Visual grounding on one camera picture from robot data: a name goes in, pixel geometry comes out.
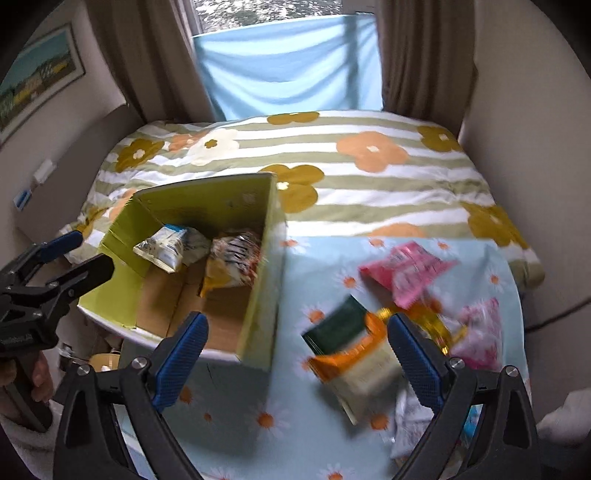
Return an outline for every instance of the window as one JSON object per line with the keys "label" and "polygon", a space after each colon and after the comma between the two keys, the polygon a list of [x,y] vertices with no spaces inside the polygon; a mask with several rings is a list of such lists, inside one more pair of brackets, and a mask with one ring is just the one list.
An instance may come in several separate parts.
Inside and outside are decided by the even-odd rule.
{"label": "window", "polygon": [[291,18],[339,15],[343,0],[192,0],[200,33]]}

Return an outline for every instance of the orange package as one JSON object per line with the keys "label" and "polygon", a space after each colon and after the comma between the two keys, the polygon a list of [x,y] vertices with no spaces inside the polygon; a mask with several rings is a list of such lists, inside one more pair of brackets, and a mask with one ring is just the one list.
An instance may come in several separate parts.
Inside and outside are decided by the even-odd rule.
{"label": "orange package", "polygon": [[366,335],[351,348],[308,360],[315,375],[337,395],[353,424],[363,416],[369,399],[402,375],[384,322],[367,313],[365,326]]}

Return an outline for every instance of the human hand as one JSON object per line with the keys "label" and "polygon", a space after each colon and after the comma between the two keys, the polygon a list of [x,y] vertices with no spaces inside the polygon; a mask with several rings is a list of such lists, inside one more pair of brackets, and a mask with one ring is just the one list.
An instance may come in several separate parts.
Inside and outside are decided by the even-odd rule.
{"label": "human hand", "polygon": [[[14,382],[16,376],[17,366],[14,360],[0,362],[0,387],[10,385]],[[43,352],[39,352],[39,358],[35,362],[31,379],[33,381],[33,390],[31,391],[33,400],[48,402],[53,396],[53,380],[49,373],[47,358],[45,358]]]}

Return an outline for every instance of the striped duvet cover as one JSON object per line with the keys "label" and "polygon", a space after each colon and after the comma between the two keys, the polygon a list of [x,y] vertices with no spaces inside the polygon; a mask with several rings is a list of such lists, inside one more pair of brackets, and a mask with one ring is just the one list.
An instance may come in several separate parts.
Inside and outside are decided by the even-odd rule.
{"label": "striped duvet cover", "polygon": [[450,132],[369,111],[146,125],[114,146],[79,218],[61,230],[85,237],[70,260],[96,253],[139,189],[257,171],[277,174],[291,236],[489,238],[520,289],[544,278],[535,253]]}

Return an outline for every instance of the yellow-green box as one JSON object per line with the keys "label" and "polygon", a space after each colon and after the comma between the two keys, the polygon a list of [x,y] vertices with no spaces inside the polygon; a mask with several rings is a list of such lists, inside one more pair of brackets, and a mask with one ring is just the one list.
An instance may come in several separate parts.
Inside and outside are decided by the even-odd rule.
{"label": "yellow-green box", "polygon": [[[208,238],[251,229],[261,235],[252,287],[220,288],[199,296],[205,259],[166,274],[135,255],[134,245],[163,223],[191,226]],[[190,310],[206,314],[209,341],[202,358],[271,366],[284,263],[285,214],[270,173],[220,176],[136,192],[115,219],[99,252],[115,263],[113,278],[84,295],[82,312],[124,338],[153,348]]]}

